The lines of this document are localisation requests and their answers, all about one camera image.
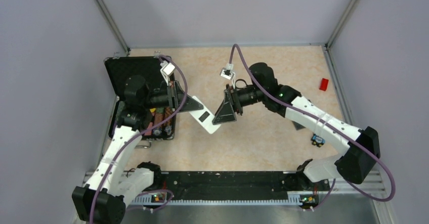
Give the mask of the white remote control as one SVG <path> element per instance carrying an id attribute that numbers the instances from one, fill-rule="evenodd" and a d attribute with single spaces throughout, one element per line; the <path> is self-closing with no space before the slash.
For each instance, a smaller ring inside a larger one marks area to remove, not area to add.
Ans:
<path id="1" fill-rule="evenodd" d="M 213 124 L 215 115 L 196 97 L 192 96 L 196 102 L 198 102 L 202 108 L 194 111 L 190 111 L 190 115 L 209 133 L 213 134 L 220 128 L 220 124 Z"/>

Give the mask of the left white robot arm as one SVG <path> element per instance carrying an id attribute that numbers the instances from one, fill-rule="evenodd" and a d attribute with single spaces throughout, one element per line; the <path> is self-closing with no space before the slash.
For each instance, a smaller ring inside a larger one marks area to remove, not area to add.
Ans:
<path id="1" fill-rule="evenodd" d="M 88 223 L 121 223 L 126 208 L 145 189 L 157 190 L 162 176 L 157 165 L 137 167 L 125 181 L 120 178 L 136 145 L 144 133 L 152 130 L 152 108 L 170 107 L 174 114 L 197 111 L 203 105 L 189 96 L 177 81 L 153 91 L 141 75 L 124 82 L 124 108 L 116 121 L 111 143 L 95 172 L 82 187 L 75 187 L 72 200 L 81 221 Z"/>

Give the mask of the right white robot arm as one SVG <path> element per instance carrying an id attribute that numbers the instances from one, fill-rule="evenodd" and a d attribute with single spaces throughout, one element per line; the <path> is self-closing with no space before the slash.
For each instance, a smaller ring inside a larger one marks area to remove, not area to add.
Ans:
<path id="1" fill-rule="evenodd" d="M 249 69 L 262 88 L 255 83 L 239 89 L 227 85 L 213 124 L 234 122 L 245 106 L 261 102 L 269 111 L 311 130 L 338 152 L 300 165 L 298 171 L 301 172 L 296 176 L 300 188 L 309 190 L 321 180 L 339 177 L 353 184 L 363 183 L 376 164 L 370 154 L 380 157 L 378 132 L 370 126 L 361 129 L 349 125 L 322 111 L 299 91 L 279 84 L 273 69 L 264 62 L 255 63 Z"/>

